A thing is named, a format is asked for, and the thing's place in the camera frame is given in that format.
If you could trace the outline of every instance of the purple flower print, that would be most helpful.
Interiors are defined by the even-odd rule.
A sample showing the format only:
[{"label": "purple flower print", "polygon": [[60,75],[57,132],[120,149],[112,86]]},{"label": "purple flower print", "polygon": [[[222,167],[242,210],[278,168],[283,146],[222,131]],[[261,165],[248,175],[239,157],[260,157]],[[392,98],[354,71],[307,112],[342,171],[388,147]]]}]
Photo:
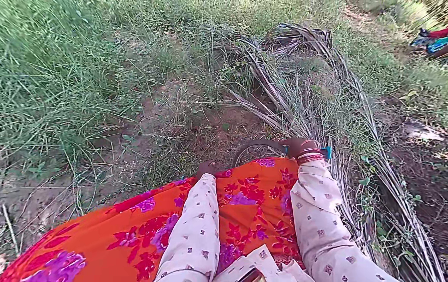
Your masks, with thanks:
[{"label": "purple flower print", "polygon": [[177,214],[172,214],[172,216],[166,220],[166,224],[154,234],[151,244],[156,247],[158,252],[163,252],[166,249],[168,245],[168,237],[170,237],[170,233],[178,220],[179,216]]},{"label": "purple flower print", "polygon": [[174,199],[173,202],[175,202],[175,206],[177,208],[182,208],[182,206],[184,205],[184,198],[179,196],[178,198]]},{"label": "purple flower print", "polygon": [[133,206],[130,208],[131,211],[134,211],[136,209],[140,209],[141,212],[148,212],[148,211],[152,211],[154,209],[154,198],[151,197],[145,201],[142,201],[140,203],[138,203],[137,205]]},{"label": "purple flower print", "polygon": [[293,215],[293,212],[292,212],[292,202],[290,201],[290,191],[285,191],[285,194],[282,197],[282,201],[280,203],[280,206],[282,207],[282,211],[285,214]]},{"label": "purple flower print", "polygon": [[270,157],[259,158],[258,160],[253,161],[253,163],[258,163],[263,167],[272,168],[275,166],[275,159]]},{"label": "purple flower print", "polygon": [[266,235],[264,231],[257,231],[257,238],[259,238],[259,240],[264,240],[266,238],[269,238],[269,236]]},{"label": "purple flower print", "polygon": [[226,195],[226,199],[231,199],[230,205],[255,205],[257,203],[257,201],[247,198],[242,192],[238,192],[236,195]]},{"label": "purple flower print", "polygon": [[187,178],[184,178],[184,179],[181,179],[181,180],[174,181],[173,183],[176,186],[179,186],[179,185],[185,184],[186,182],[187,182]]},{"label": "purple flower print", "polygon": [[233,244],[221,244],[221,252],[219,254],[219,264],[217,266],[216,274],[221,273],[241,255],[243,255],[243,252],[241,252],[240,249]]},{"label": "purple flower print", "polygon": [[72,282],[74,277],[85,267],[85,258],[81,254],[62,251],[57,258],[49,260],[45,269],[39,270],[23,282]]}]

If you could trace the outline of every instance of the pink flower print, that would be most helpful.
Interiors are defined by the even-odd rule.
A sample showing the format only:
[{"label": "pink flower print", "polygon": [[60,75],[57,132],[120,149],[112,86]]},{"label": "pink flower print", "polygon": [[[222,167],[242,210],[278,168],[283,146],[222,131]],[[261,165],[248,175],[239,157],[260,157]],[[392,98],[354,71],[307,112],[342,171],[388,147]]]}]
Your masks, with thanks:
[{"label": "pink flower print", "polygon": [[139,240],[135,236],[135,231],[137,230],[137,227],[133,226],[130,228],[130,231],[125,232],[118,232],[113,234],[113,236],[116,238],[116,242],[110,244],[107,249],[114,249],[116,247],[120,246],[126,246],[126,247],[133,247],[137,244],[139,244]]},{"label": "pink flower print", "polygon": [[280,170],[282,173],[282,180],[277,181],[278,184],[284,184],[285,189],[290,190],[294,186],[297,179],[294,177],[294,174],[289,173],[288,169]]},{"label": "pink flower print", "polygon": [[232,194],[233,191],[236,190],[236,189],[238,189],[238,185],[231,183],[231,184],[227,184],[227,185],[224,187],[224,192],[225,192],[226,194]]},{"label": "pink flower print", "polygon": [[175,202],[177,208],[182,207],[184,205],[184,194],[179,194],[179,197],[174,199],[173,202]]},{"label": "pink flower print", "polygon": [[272,168],[275,166],[275,159],[272,157],[259,158],[258,160],[255,160],[252,163],[258,163],[262,167]]},{"label": "pink flower print", "polygon": [[137,205],[133,206],[130,208],[130,210],[133,212],[136,209],[140,209],[141,212],[148,212],[148,211],[152,211],[154,209],[154,198],[151,197],[147,200],[144,200],[140,203],[138,203]]},{"label": "pink flower print", "polygon": [[247,198],[242,192],[238,192],[236,195],[226,195],[225,198],[231,199],[230,205],[255,205],[257,203],[257,201]]},{"label": "pink flower print", "polygon": [[255,230],[249,229],[249,235],[252,235],[252,238],[254,239],[258,238],[259,240],[264,240],[269,238],[269,236],[266,235],[265,230],[266,229],[262,227],[262,224],[257,224]]},{"label": "pink flower print", "polygon": [[350,264],[353,264],[356,261],[356,259],[353,256],[347,257],[346,260],[349,261]]},{"label": "pink flower print", "polygon": [[272,199],[276,199],[280,194],[282,193],[282,187],[277,187],[275,186],[275,188],[269,190],[269,196]]},{"label": "pink flower print", "polygon": [[166,224],[162,226],[151,240],[151,244],[156,247],[158,252],[163,252],[168,245],[168,238],[170,237],[170,233],[172,232],[175,224],[179,220],[179,216],[177,214],[172,214],[167,220]]},{"label": "pink flower print", "polygon": [[81,254],[61,251],[56,258],[45,264],[45,269],[22,279],[23,282],[72,282],[74,277],[86,266]]},{"label": "pink flower print", "polygon": [[325,266],[325,272],[328,273],[328,276],[332,274],[332,270],[333,270],[332,266],[329,265]]},{"label": "pink flower print", "polygon": [[227,170],[225,172],[218,172],[215,174],[215,178],[226,178],[231,177],[233,174],[233,169]]}]

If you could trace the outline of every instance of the dirt ground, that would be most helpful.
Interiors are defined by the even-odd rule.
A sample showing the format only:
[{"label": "dirt ground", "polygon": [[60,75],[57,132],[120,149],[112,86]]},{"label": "dirt ground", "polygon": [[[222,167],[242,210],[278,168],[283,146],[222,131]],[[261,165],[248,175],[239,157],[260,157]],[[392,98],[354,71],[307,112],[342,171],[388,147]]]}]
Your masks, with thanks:
[{"label": "dirt ground", "polygon": [[[376,43],[398,60],[406,62],[418,56],[407,44],[396,44],[408,40],[409,34],[377,24],[375,15],[355,6],[347,6],[344,15],[352,28],[372,35]],[[400,114],[400,101],[396,97],[385,97],[378,104],[382,111],[375,116],[388,127],[388,132],[383,135],[391,146],[394,168],[403,176],[411,194],[421,197],[416,202],[416,214],[432,240],[448,280],[448,132],[435,128],[446,137],[443,141],[404,138],[402,126],[406,117]]]},{"label": "dirt ground", "polygon": [[420,195],[416,212],[432,238],[448,272],[448,154],[444,146],[407,142],[393,148],[397,170],[413,195]]},{"label": "dirt ground", "polygon": [[[102,149],[101,156],[96,157],[93,165],[80,166],[74,177],[71,171],[66,171],[44,180],[10,174],[0,180],[0,273],[17,254],[58,224],[146,190],[139,184],[138,172],[145,171],[157,149],[153,133],[166,127],[165,123],[174,115],[159,101],[169,98],[177,87],[176,83],[169,83],[144,99],[143,113],[136,122],[119,120],[112,125],[114,130],[95,143]],[[240,107],[204,112],[203,118],[184,136],[195,156],[215,160],[223,169],[231,167],[235,152],[244,142],[266,137],[271,138],[272,132]],[[267,153],[251,149],[243,160]],[[2,211],[3,205],[8,218]],[[13,227],[16,248],[7,222]]]}]

